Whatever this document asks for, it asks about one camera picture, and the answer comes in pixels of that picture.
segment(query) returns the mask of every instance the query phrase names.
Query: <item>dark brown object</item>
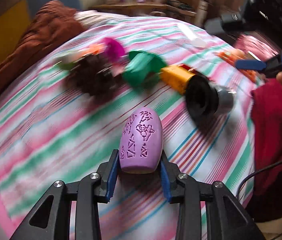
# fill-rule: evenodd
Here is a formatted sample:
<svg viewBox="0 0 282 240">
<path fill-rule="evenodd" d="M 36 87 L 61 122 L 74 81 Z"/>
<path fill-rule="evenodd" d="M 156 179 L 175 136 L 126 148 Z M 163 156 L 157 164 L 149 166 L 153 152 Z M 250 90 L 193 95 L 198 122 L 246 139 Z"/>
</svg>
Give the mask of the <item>dark brown object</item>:
<svg viewBox="0 0 282 240">
<path fill-rule="evenodd" d="M 106 94 L 116 87 L 110 68 L 102 53 L 89 54 L 77 62 L 68 79 L 91 96 Z"/>
<path fill-rule="evenodd" d="M 84 31 L 75 12 L 56 0 L 37 12 L 15 51 L 0 64 L 0 94 L 30 66 Z"/>
</svg>

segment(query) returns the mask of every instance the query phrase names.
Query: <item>purple vase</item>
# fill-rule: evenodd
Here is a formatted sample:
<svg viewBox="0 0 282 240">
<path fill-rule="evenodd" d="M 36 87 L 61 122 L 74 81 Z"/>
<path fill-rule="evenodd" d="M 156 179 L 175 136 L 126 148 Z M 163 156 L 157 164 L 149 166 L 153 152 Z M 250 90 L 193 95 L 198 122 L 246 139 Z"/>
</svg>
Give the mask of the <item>purple vase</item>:
<svg viewBox="0 0 282 240">
<path fill-rule="evenodd" d="M 163 148 L 162 123 L 157 113 L 142 107 L 133 112 L 123 128 L 119 148 L 121 169 L 127 173 L 154 172 Z"/>
</svg>

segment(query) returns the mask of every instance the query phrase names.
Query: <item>magenta object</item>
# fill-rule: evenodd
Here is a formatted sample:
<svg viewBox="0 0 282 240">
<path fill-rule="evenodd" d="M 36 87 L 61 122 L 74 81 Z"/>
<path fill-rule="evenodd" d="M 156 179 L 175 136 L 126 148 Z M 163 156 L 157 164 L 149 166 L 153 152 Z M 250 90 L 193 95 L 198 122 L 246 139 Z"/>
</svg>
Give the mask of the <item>magenta object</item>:
<svg viewBox="0 0 282 240">
<path fill-rule="evenodd" d="M 103 43 L 106 45 L 104 52 L 111 62 L 116 62 L 125 55 L 123 46 L 115 39 L 107 37 L 103 39 Z"/>
<path fill-rule="evenodd" d="M 154 172 L 163 148 L 162 123 L 157 113 L 147 107 L 130 115 L 123 128 L 119 148 L 121 169 L 127 173 Z"/>
</svg>

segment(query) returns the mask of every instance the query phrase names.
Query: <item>bed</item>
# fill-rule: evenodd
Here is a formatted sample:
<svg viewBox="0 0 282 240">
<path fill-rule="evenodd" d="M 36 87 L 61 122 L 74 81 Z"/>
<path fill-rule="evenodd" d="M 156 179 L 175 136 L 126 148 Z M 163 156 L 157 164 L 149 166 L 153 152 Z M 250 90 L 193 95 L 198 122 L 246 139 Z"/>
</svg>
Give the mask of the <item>bed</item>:
<svg viewBox="0 0 282 240">
<path fill-rule="evenodd" d="M 9 239 L 54 181 L 78 181 L 108 161 L 119 146 L 129 115 L 138 107 L 148 106 L 158 113 L 168 159 L 196 180 L 220 180 L 235 193 L 242 179 L 254 171 L 250 92 L 257 84 L 215 55 L 230 45 L 188 25 L 208 43 L 205 49 L 194 48 L 178 29 L 178 22 L 165 17 L 104 20 L 38 61 L 0 96 L 0 240 Z M 117 39 L 126 51 L 143 49 L 168 64 L 190 65 L 236 90 L 234 109 L 202 131 L 191 121 L 184 98 L 163 82 L 148 89 L 124 85 L 108 101 L 67 87 L 67 72 L 55 59 L 104 37 Z M 252 189 L 250 180 L 240 195 L 244 205 Z M 201 208 L 202 238 L 206 239 L 203 204 Z M 178 205 L 164 199 L 157 174 L 122 174 L 111 201 L 99 204 L 102 239 L 174 239 L 177 214 Z M 70 239 L 74 239 L 74 216 L 75 203 Z"/>
</svg>

